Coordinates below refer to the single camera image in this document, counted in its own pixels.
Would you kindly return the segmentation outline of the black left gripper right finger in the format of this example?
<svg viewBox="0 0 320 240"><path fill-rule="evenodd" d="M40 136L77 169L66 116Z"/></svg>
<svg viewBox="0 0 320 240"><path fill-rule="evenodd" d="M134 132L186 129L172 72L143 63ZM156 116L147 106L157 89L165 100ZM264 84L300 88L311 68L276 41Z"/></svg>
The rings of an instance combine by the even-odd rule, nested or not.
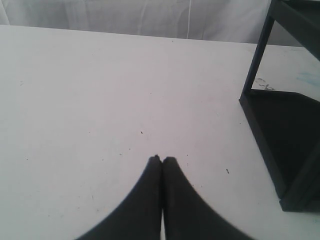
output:
<svg viewBox="0 0 320 240"><path fill-rule="evenodd" d="M167 240L246 240L198 195L174 157L162 162L163 214Z"/></svg>

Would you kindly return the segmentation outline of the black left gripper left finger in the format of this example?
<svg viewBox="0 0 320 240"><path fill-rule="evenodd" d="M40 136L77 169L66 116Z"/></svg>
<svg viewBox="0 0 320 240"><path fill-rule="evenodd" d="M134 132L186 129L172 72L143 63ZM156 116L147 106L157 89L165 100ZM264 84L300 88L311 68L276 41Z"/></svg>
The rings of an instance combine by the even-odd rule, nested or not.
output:
<svg viewBox="0 0 320 240"><path fill-rule="evenodd" d="M162 162L154 155L116 209L78 239L159 240L162 206Z"/></svg>

